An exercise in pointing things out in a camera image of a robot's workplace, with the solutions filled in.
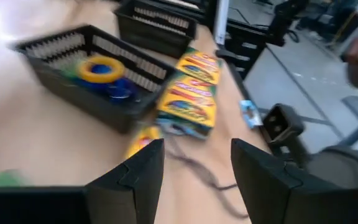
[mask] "wire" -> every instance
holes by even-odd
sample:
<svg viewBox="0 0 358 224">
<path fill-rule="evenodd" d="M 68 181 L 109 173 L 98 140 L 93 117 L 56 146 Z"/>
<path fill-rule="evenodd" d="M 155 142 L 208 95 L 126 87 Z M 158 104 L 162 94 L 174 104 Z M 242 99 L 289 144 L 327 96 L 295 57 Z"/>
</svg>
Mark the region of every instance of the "wire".
<svg viewBox="0 0 358 224">
<path fill-rule="evenodd" d="M 288 36 L 291 38 L 292 41 L 294 41 L 295 43 L 299 43 L 299 36 L 298 34 L 294 31 L 294 30 L 287 30 L 287 34 Z"/>
<path fill-rule="evenodd" d="M 225 190 L 238 187 L 237 184 L 231 184 L 224 187 L 220 186 L 218 183 L 218 179 L 208 168 L 202 165 L 202 163 L 187 157 L 177 144 L 176 140 L 168 137 L 168 134 L 163 127 L 161 127 L 161 130 L 163 132 L 164 138 L 167 138 L 170 141 L 170 144 L 173 146 L 173 150 L 175 151 L 175 153 L 173 153 L 171 151 L 166 150 L 165 152 L 167 153 L 167 156 L 185 163 L 195 173 L 195 175 L 200 179 L 200 181 L 202 181 L 208 187 L 211 187 L 215 191 L 218 200 L 222 203 L 223 208 L 230 215 L 232 215 L 234 218 L 241 220 L 249 218 L 248 214 L 238 212 L 223 194 L 223 191 Z"/>
</svg>

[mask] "black mesh basket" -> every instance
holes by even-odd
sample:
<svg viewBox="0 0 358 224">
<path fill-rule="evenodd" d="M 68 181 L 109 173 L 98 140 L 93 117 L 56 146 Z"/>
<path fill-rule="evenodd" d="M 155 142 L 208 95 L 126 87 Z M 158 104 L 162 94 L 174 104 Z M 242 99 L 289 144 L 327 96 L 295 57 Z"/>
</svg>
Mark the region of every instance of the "black mesh basket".
<svg viewBox="0 0 358 224">
<path fill-rule="evenodd" d="M 196 35 L 196 21 L 143 1 L 124 2 L 114 13 L 122 40 L 180 58 Z"/>
<path fill-rule="evenodd" d="M 155 106 L 175 69 L 93 26 L 82 26 L 16 45 L 43 86 L 121 133 Z M 115 58 L 125 65 L 124 76 L 139 91 L 138 102 L 110 102 L 63 76 L 62 68 L 94 54 Z"/>
</svg>

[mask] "cardboard box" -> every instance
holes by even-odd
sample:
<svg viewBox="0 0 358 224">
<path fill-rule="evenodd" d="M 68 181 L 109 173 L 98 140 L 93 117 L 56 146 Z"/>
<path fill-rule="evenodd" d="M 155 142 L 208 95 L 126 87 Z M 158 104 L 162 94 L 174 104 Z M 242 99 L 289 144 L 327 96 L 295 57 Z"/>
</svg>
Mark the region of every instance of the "cardboard box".
<svg viewBox="0 0 358 224">
<path fill-rule="evenodd" d="M 215 85 L 178 72 L 158 103 L 158 124 L 170 133 L 205 139 L 215 125 L 215 92 Z"/>
<path fill-rule="evenodd" d="M 188 47 L 179 59 L 177 69 L 204 82 L 217 85 L 221 75 L 222 60 Z"/>
</svg>

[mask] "wooden table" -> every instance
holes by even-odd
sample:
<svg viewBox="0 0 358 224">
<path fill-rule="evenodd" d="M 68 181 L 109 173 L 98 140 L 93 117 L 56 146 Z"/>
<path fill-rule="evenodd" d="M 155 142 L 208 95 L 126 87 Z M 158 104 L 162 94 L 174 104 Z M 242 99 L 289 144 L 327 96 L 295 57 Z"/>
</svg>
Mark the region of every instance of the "wooden table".
<svg viewBox="0 0 358 224">
<path fill-rule="evenodd" d="M 11 40 L 88 23 L 117 35 L 109 2 L 84 3 L 72 13 L 74 2 L 56 0 L 0 0 L 0 171 L 17 169 L 32 185 L 83 185 L 120 162 L 130 135 L 120 135 L 46 91 L 35 80 L 23 57 L 6 48 Z M 216 44 L 209 30 L 198 26 L 191 46 L 213 54 Z M 176 60 L 152 53 L 169 63 Z M 192 158 L 216 174 L 221 185 L 232 184 L 232 138 L 267 149 L 257 131 L 242 120 L 242 96 L 225 64 L 216 97 L 216 126 L 207 141 L 175 137 Z M 166 142 L 166 150 L 172 150 Z M 239 212 L 246 212 L 238 189 L 225 193 Z M 155 223 L 249 223 L 231 217 L 215 197 L 181 162 L 166 159 Z"/>
</svg>

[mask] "yellow crayon box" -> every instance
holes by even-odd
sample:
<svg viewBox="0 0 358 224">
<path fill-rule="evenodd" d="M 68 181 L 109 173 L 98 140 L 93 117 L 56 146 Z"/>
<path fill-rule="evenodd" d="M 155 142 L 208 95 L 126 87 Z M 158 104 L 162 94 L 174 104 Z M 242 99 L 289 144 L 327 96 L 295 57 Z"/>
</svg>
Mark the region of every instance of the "yellow crayon box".
<svg viewBox="0 0 358 224">
<path fill-rule="evenodd" d="M 178 72 L 158 103 L 158 124 L 170 133 L 205 139 L 215 125 L 215 92 L 215 85 Z"/>
<path fill-rule="evenodd" d="M 219 82 L 221 67 L 221 59 L 209 56 L 191 47 L 187 48 L 177 63 L 178 70 L 213 85 L 217 85 Z"/>
<path fill-rule="evenodd" d="M 126 152 L 125 159 L 128 159 L 139 152 L 153 140 L 160 138 L 162 138 L 162 135 L 158 126 L 142 127 L 136 134 L 135 138 L 131 141 L 131 145 Z"/>
</svg>

